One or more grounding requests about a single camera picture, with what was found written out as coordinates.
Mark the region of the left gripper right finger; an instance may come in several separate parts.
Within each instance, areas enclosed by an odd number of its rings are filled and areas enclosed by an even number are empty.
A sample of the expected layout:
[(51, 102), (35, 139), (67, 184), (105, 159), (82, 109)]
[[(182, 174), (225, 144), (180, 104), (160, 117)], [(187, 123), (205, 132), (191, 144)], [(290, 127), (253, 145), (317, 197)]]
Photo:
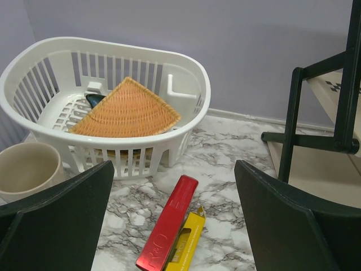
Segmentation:
[(257, 270), (360, 270), (360, 209), (311, 195), (244, 160), (235, 180)]

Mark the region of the red toothpaste box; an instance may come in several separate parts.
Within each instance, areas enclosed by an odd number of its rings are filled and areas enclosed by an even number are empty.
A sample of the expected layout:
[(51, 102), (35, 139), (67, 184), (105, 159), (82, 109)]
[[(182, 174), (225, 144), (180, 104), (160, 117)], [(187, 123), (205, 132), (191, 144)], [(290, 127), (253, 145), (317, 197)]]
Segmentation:
[(198, 184), (186, 175), (179, 178), (135, 263), (140, 270), (163, 270)]

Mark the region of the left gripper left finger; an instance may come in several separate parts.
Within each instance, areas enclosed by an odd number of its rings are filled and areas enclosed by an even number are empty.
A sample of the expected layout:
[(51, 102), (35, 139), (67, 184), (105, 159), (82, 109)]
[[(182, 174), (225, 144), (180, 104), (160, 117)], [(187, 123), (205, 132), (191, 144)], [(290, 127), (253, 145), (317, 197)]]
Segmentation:
[(1, 270), (91, 270), (113, 184), (104, 161), (1, 206)]

